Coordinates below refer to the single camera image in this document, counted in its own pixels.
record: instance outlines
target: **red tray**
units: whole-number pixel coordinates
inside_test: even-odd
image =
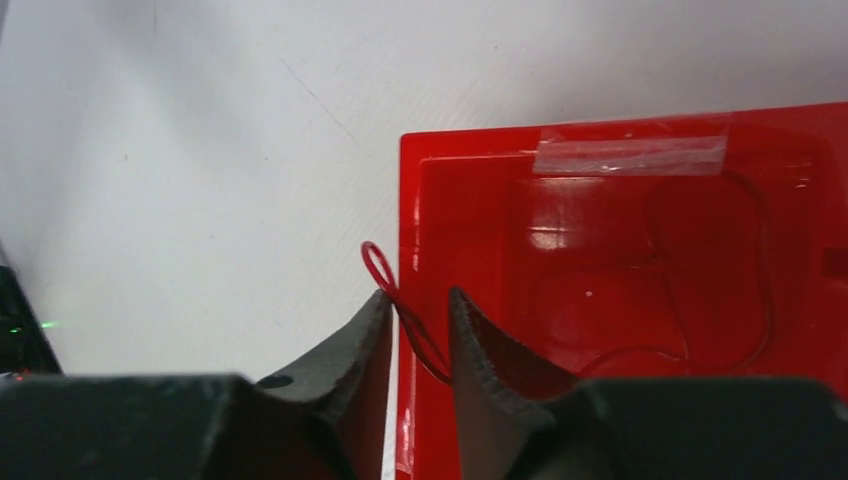
[[[802,375],[848,399],[848,103],[401,140],[403,297],[448,289],[585,376]],[[726,135],[717,175],[534,173],[540,139]],[[459,479],[450,389],[401,338],[398,478]]]

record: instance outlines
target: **black object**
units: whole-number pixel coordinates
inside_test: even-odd
[[[0,388],[0,477],[378,479],[391,310],[251,385],[238,376],[31,378]]]
[[[0,252],[0,373],[62,373],[15,274]]]
[[[848,408],[788,378],[580,382],[451,292],[463,478],[845,479]]]

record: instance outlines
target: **white table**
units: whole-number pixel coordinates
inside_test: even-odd
[[[848,2],[13,0],[0,239],[70,373],[256,378],[396,257],[408,131],[848,99]]]

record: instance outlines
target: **red container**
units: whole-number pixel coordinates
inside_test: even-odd
[[[604,163],[569,145],[705,138],[727,142],[708,175],[639,168],[680,151],[538,168],[546,139]],[[584,376],[802,375],[848,399],[846,180],[848,104],[410,134],[401,290],[445,352],[457,285]],[[450,389],[406,338],[400,372],[398,478],[460,478]]]

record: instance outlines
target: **rubber band loop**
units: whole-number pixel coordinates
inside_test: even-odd
[[[418,357],[418,360],[422,365],[424,365],[424,368],[436,377],[437,380],[445,385],[450,385],[451,377],[446,373],[448,370],[448,362],[445,359],[445,356],[442,355],[442,352],[439,350],[439,347],[436,345],[433,337],[431,337],[427,332],[427,329],[424,327],[424,323],[421,319],[418,318],[418,316],[403,303],[397,280],[392,272],[392,267],[389,265],[389,261],[386,260],[386,255],[383,254],[383,251],[380,250],[380,247],[378,247],[374,242],[362,242],[360,250],[362,253],[362,260],[365,262],[365,268],[368,269],[368,273],[370,273],[371,277],[374,278],[374,281],[377,282],[377,286],[380,287],[380,290],[382,290],[391,299],[392,304],[395,307],[395,311],[398,314],[398,320],[400,321],[403,330],[406,332],[406,337],[409,340],[409,345],[412,347],[412,351],[415,353],[415,356]],[[424,345],[421,343],[422,340],[424,345],[429,348],[432,355],[436,358],[438,365],[435,365],[431,361],[430,356],[425,353]]]

